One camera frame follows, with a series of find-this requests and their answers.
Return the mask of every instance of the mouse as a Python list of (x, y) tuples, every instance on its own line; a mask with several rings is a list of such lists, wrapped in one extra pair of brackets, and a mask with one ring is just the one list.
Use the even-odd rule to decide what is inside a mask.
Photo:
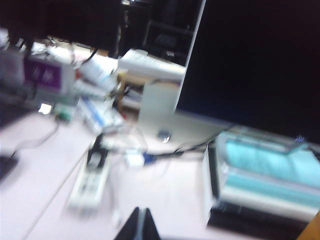
[(0, 181), (11, 172), (18, 163), (18, 158), (14, 155), (0, 155)]

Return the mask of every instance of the electrical cable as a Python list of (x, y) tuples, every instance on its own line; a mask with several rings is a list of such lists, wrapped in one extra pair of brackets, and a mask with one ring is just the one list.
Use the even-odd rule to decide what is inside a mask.
[(189, 148), (183, 149), (183, 146), (178, 147), (176, 150), (174, 150), (173, 152), (169, 152), (169, 153), (160, 153), (160, 154), (153, 154), (152, 157), (153, 158), (172, 158), (172, 157), (181, 157), (184, 153), (186, 152), (192, 152), (195, 150), (198, 150), (199, 148), (202, 148), (204, 146), (207, 146), (211, 143), (213, 143), (216, 139), (216, 137), (221, 133), (221, 132), (225, 132), (230, 130), (231, 128), (233, 128), (236, 124), (232, 124), (218, 132), (216, 132), (215, 134), (213, 134), (212, 136), (210, 136), (208, 139), (206, 139), (203, 142), (200, 142), (198, 144), (194, 144), (191, 145)]
[(94, 55), (98, 52), (98, 48), (96, 48), (93, 52), (92, 52), (92, 54), (90, 55), (90, 57), (88, 57), (88, 59), (87, 60), (85, 60), (85, 61), (83, 61), (81, 64), (85, 64), (85, 63), (87, 63), (87, 62), (89, 62), (93, 57), (94, 57)]
[(19, 152), (23, 149), (34, 149), (34, 148), (37, 148), (37, 147), (41, 146), (42, 144), (44, 144), (49, 138), (51, 138), (55, 133), (57, 133), (59, 126), (60, 126), (60, 123), (58, 120), (55, 120), (55, 122), (56, 122), (56, 125), (55, 125), (54, 129), (52, 131), (50, 131), (48, 134), (46, 134), (44, 137), (42, 137), (40, 139), (26, 140), (26, 141), (18, 143), (17, 146), (15, 147), (14, 152), (11, 155), (11, 157), (16, 155), (17, 152)]

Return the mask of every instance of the stack of books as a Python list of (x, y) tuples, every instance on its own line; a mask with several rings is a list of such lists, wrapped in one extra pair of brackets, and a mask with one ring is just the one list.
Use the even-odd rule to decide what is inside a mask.
[(320, 208), (320, 163), (309, 150), (224, 132), (203, 161), (208, 224), (268, 239), (296, 239)]

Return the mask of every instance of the white desk surface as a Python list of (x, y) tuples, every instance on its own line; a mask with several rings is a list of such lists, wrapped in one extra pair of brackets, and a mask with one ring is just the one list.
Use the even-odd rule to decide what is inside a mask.
[[(54, 121), (31, 114), (3, 129), (1, 149), (13, 149), (50, 132)], [(206, 227), (203, 213), (201, 155), (160, 161), (144, 168), (118, 164), (110, 172), (103, 204), (95, 215), (79, 216), (66, 207), (77, 177), (79, 160), (94, 136), (81, 121), (61, 125), (43, 145), (20, 153), (20, 161), (1, 183), (1, 240), (112, 240), (135, 207), (151, 210), (162, 238), (250, 240), (252, 237)], [(168, 144), (146, 136), (150, 149)], [(121, 215), (113, 220), (111, 183)]]

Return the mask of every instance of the black monitor screen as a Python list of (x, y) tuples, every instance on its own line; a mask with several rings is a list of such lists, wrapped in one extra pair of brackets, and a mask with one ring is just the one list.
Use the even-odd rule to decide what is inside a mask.
[(320, 143), (317, 0), (207, 0), (177, 109)]

